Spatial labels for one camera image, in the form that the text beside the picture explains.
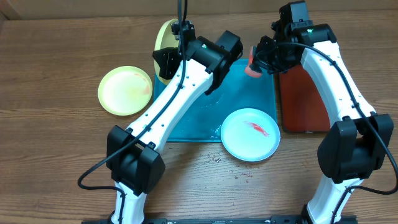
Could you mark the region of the red wet sponge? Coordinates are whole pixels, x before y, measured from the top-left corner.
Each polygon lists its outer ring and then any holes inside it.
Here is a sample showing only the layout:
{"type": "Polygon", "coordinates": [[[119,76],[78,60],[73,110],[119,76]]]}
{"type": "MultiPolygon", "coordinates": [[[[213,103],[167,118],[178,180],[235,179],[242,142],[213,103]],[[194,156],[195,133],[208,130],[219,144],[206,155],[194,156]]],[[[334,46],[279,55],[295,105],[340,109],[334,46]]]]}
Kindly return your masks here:
{"type": "Polygon", "coordinates": [[[254,60],[254,47],[252,46],[249,52],[248,64],[246,65],[244,72],[250,77],[260,78],[262,77],[262,70],[260,66],[256,65],[253,62],[253,60],[254,60]]]}

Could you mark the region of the yellow plate with ketchup spot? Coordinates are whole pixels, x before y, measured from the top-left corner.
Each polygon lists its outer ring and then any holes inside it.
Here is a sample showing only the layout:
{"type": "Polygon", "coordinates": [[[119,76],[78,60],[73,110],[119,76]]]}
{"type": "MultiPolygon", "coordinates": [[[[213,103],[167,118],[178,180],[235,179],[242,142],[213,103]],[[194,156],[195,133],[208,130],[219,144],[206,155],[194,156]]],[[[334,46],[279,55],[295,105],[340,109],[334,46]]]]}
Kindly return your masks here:
{"type": "Polygon", "coordinates": [[[109,113],[129,116],[146,107],[152,97],[150,76],[133,66],[117,67],[109,71],[98,86],[100,105],[109,113]]]}

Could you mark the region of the light blue plate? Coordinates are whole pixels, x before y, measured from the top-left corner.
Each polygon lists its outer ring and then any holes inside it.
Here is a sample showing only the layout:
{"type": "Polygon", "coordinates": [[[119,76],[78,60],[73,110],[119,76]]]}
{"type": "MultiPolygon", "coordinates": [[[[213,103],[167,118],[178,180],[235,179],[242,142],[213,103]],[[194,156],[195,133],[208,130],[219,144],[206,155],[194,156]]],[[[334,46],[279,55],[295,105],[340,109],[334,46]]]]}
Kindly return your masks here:
{"type": "Polygon", "coordinates": [[[221,125],[221,142],[235,158],[246,162],[266,160],[276,152],[280,143],[280,130],[267,113],[244,108],[237,110],[221,125]]]}

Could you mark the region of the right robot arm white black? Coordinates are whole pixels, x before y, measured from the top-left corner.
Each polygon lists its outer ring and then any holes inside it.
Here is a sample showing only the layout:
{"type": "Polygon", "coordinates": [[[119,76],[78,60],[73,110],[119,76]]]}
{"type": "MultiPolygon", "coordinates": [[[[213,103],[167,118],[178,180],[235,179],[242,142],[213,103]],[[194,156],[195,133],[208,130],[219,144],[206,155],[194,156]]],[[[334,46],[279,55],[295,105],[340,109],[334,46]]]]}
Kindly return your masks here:
{"type": "Polygon", "coordinates": [[[314,82],[330,120],[330,130],[317,150],[323,176],[303,209],[303,220],[340,223],[341,212],[356,189],[380,195],[396,193],[396,187],[376,190],[362,185],[385,158],[397,169],[388,149],[394,123],[388,114],[377,114],[356,87],[330,26],[277,21],[271,28],[274,36],[261,38],[249,69],[281,73],[301,65],[314,82]]]}

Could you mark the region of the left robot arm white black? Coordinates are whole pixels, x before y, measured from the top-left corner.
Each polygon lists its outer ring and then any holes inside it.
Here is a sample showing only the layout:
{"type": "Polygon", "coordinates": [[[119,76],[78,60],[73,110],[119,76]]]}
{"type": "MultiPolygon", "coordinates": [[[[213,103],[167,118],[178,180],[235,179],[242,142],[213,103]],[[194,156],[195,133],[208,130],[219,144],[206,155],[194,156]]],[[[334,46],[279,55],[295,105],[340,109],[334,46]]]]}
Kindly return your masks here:
{"type": "Polygon", "coordinates": [[[217,89],[243,52],[239,37],[224,32],[216,41],[199,36],[185,42],[171,82],[150,108],[127,129],[115,126],[107,137],[106,166],[117,191],[110,223],[142,223],[147,194],[165,171],[161,152],[192,103],[217,89]]]}

